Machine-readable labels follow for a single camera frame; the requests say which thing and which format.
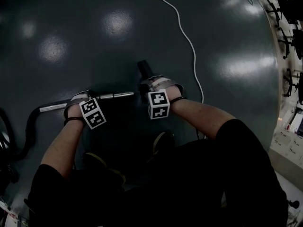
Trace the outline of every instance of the black shoe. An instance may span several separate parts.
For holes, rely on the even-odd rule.
[[[94,153],[84,153],[82,160],[87,168],[104,171],[118,185],[122,186],[126,182],[126,177],[121,172],[108,167],[105,161]]]
[[[170,131],[160,133],[153,142],[152,156],[147,163],[155,159],[155,157],[162,157],[170,153],[175,147],[174,137],[174,134]]]

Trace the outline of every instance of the silver pipe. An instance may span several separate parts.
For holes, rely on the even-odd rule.
[[[125,96],[133,96],[134,92],[126,92],[126,93],[117,93],[117,94],[103,94],[99,95],[96,98],[97,99],[113,99],[113,98],[118,98],[118,97],[125,97]],[[50,105],[46,107],[41,107],[39,110],[40,112],[48,112],[48,111],[53,111],[53,110],[58,110],[58,109],[64,109],[66,107],[67,103],[65,104],[57,104],[57,105]]]

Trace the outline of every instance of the black wrist strap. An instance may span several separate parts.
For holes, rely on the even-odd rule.
[[[64,126],[67,124],[68,121],[71,121],[71,120],[80,120],[82,121],[83,123],[86,123],[85,119],[83,117],[71,117],[71,118],[67,118],[65,121],[64,121]]]
[[[187,98],[184,96],[176,97],[175,99],[171,100],[169,103],[170,103],[170,105],[172,105],[173,103],[175,103],[181,99],[187,99]]]

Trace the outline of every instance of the gray floor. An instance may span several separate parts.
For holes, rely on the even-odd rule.
[[[268,149],[277,119],[278,71],[261,6],[256,0],[254,6],[247,0],[168,1],[178,8],[196,49],[205,103],[243,120]],[[0,7],[0,107],[20,149],[34,108],[91,87],[136,90],[136,63],[144,59],[154,71],[184,85],[189,99],[201,99],[190,46],[174,10],[161,0],[7,0]],[[108,123],[94,134],[84,131],[79,167],[81,153],[91,148],[108,161],[116,159],[113,165],[121,160],[120,168],[134,159],[139,163],[144,137],[163,129],[175,133],[178,145],[196,139],[195,130],[173,115],[149,121],[138,97],[104,111]],[[62,111],[41,115],[36,144],[14,164],[20,180],[7,188],[5,200],[24,216],[23,199],[62,124]]]

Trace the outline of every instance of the white cube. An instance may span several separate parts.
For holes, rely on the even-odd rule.
[[[148,114],[151,119],[166,118],[169,115],[169,98],[166,90],[148,93]]]

